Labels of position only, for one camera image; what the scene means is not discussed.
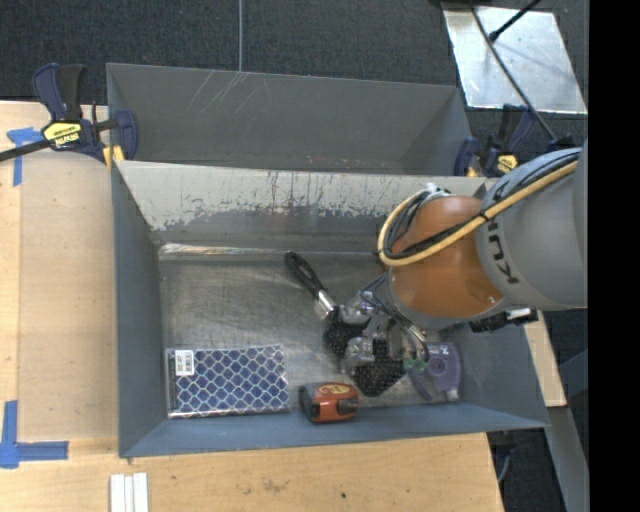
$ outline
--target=gray bin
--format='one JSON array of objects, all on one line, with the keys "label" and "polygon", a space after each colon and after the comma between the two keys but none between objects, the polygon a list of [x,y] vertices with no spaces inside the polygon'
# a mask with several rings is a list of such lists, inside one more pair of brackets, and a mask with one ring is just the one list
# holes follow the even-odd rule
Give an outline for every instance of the gray bin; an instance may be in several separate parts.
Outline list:
[{"label": "gray bin", "polygon": [[[380,441],[548,424],[523,330],[443,333],[463,363],[460,401],[428,405],[408,378],[354,420],[314,425],[306,382],[341,380],[311,296],[284,265],[300,252],[337,302],[382,268],[377,230],[428,181],[451,176],[469,135],[456,88],[109,65],[112,110],[131,108],[136,159],[112,172],[123,457]],[[167,348],[282,344],[291,410],[169,419]]]}]

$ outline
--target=black mesh object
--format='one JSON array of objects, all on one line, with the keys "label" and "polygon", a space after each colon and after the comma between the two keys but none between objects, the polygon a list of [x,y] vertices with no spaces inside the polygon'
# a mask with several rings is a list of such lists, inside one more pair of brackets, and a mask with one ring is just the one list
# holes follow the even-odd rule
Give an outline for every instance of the black mesh object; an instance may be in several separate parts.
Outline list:
[{"label": "black mesh object", "polygon": [[324,341],[327,346],[342,359],[351,338],[362,335],[364,325],[351,325],[340,320],[340,310],[335,308],[327,316],[327,328],[324,331]]},{"label": "black mesh object", "polygon": [[379,396],[398,382],[405,374],[402,361],[389,357],[389,347],[384,340],[374,340],[375,361],[355,370],[353,380],[366,396]]},{"label": "black mesh object", "polygon": [[[362,335],[364,325],[351,325],[340,320],[340,311],[336,308],[327,317],[324,341],[340,358],[344,357],[347,344],[352,338]],[[389,357],[389,346],[384,340],[373,341],[375,361],[355,369],[353,380],[365,396],[379,396],[398,382],[405,374],[402,361]]]}]

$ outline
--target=blue tape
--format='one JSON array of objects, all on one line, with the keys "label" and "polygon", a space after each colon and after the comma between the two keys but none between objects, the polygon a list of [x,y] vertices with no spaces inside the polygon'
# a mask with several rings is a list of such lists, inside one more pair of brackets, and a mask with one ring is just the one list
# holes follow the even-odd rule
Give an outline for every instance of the blue tape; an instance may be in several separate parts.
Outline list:
[{"label": "blue tape", "polygon": [[[33,127],[19,128],[18,130],[9,130],[7,137],[11,139],[16,147],[23,144],[29,144],[31,142],[38,142],[42,140],[42,134],[38,130],[34,130]],[[22,157],[16,157],[13,164],[13,186],[17,187],[22,183]]]},{"label": "blue tape", "polygon": [[18,402],[16,400],[5,402],[2,442],[0,442],[0,468],[16,469],[20,462],[68,458],[68,441],[18,443],[17,425]]}]

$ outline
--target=clamp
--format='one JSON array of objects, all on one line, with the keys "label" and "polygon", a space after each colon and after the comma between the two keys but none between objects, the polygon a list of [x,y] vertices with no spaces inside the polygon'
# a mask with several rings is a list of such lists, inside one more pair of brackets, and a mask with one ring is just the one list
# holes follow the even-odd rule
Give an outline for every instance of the clamp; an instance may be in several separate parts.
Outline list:
[{"label": "clamp", "polygon": [[518,165],[516,148],[526,139],[536,122],[534,113],[524,105],[505,104],[498,134],[489,135],[484,148],[475,137],[467,137],[456,157],[454,176],[471,175],[472,159],[478,160],[480,174],[496,178]]},{"label": "clamp", "polygon": [[33,88],[51,121],[40,130],[42,139],[0,153],[0,162],[17,158],[41,149],[74,151],[108,164],[105,153],[109,148],[100,140],[100,132],[117,128],[122,155],[131,159],[138,148],[138,130],[133,112],[122,109],[115,117],[97,122],[93,106],[92,121],[83,119],[78,99],[79,86],[86,67],[81,64],[59,66],[51,63],[33,75]]}]

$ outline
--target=blue patterned box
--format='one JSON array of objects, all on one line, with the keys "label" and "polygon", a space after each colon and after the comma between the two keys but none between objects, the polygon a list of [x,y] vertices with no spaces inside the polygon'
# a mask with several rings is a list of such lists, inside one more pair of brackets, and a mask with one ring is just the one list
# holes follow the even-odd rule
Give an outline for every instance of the blue patterned box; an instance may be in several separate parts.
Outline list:
[{"label": "blue patterned box", "polygon": [[170,418],[289,411],[281,345],[243,349],[168,349]]}]

